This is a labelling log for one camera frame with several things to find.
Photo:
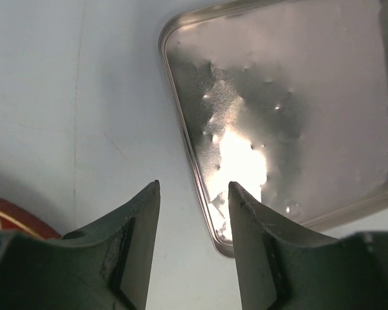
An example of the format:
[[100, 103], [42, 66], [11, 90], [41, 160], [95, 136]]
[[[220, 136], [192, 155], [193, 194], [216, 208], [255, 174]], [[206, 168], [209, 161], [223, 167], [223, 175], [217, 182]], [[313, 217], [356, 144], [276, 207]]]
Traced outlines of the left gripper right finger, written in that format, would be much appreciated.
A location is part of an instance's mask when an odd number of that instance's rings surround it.
[[243, 309], [388, 309], [388, 231], [336, 239], [229, 184]]

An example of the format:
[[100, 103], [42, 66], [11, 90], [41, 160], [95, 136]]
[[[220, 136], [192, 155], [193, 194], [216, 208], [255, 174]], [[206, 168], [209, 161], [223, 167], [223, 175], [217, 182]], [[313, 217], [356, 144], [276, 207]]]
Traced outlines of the silver tin lid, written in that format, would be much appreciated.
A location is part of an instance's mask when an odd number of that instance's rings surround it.
[[388, 209], [388, 1], [232, 1], [158, 49], [218, 253], [232, 181], [315, 231]]

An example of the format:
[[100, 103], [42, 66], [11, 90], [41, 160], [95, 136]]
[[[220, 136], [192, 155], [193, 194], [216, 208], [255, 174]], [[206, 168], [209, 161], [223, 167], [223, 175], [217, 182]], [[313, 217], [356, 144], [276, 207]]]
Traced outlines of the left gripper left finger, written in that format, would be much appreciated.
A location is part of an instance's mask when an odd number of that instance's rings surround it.
[[144, 309], [160, 183], [62, 238], [0, 231], [0, 309]]

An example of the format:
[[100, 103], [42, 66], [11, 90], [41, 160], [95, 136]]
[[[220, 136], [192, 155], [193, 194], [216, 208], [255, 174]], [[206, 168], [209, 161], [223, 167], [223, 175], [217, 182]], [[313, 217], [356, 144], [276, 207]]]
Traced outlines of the red round plate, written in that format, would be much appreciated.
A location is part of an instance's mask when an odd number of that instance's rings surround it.
[[0, 230], [21, 231], [43, 240], [61, 238], [61, 235], [47, 223], [2, 198], [0, 198]]

